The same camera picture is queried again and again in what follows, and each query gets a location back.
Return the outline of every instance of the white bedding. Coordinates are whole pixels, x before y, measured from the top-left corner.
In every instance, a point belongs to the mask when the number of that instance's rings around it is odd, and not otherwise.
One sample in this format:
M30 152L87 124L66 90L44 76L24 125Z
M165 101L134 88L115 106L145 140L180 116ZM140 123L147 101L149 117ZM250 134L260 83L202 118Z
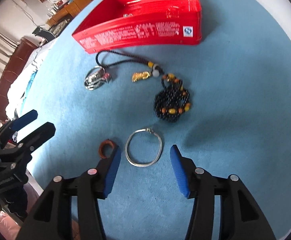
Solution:
M9 119L14 118L14 112L17 111L18 116L21 116L20 108L23 102L23 95L28 86L30 78L33 73L38 71L45 60L50 49L54 46L58 38L49 42L48 44L35 49L27 63L24 66L21 74L16 78L16 80L11 84L10 89L7 93L7 98L9 104L6 107L6 114Z

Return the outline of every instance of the gold charm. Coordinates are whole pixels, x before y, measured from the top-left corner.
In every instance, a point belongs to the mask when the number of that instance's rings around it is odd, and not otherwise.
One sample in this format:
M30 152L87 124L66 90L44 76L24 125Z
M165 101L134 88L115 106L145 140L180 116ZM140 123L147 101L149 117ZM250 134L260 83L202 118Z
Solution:
M147 72L147 71L144 71L144 72L141 72L141 73L137 72L137 73L134 73L132 75L132 81L136 82L136 81L138 81L140 79L147 79L150 76L151 76L151 72Z

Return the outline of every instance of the brown ring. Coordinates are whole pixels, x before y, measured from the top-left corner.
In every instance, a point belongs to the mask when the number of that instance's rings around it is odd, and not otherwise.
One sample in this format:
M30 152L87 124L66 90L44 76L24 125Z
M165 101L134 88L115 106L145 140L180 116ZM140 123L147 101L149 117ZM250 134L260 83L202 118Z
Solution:
M102 152L103 147L106 145L109 145L112 148L112 150L117 146L117 144L114 141L111 141L110 139L106 139L105 141L101 142L99 149L98 149L98 154L102 159L107 158Z

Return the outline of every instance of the red box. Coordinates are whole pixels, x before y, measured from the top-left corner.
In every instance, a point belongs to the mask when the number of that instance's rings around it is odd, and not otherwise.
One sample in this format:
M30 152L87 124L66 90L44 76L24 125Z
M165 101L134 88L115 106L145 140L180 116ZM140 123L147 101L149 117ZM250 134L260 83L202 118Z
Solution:
M201 40L199 0L103 0L72 34L88 53Z

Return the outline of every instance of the round table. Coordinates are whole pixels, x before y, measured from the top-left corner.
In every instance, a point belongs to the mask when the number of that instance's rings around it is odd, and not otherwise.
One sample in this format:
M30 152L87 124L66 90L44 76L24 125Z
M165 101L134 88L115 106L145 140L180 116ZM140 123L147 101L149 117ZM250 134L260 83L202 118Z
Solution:
M169 157L176 144L214 176L237 174L275 236L284 236L291 228L291 41L279 24L255 0L200 0L201 44L124 48L159 63L189 89L190 111L168 123L153 111L160 81L131 82L132 73L146 70L142 65L113 67L110 84L85 89L95 54L87 54L71 34L100 1L92 1L61 34L25 102L23 113L35 109L39 117L20 131L21 137L45 122L56 127L28 165L39 184L44 188L56 175L76 177L95 167L100 143L110 138L120 146L122 159L112 193L99 201L108 239L184 239L193 200L177 186ZM118 59L108 55L105 62ZM133 131L146 127L161 135L163 153L156 164L138 168L128 163L123 149ZM157 147L157 138L139 134L131 155L148 162ZM216 201L214 239L219 220Z

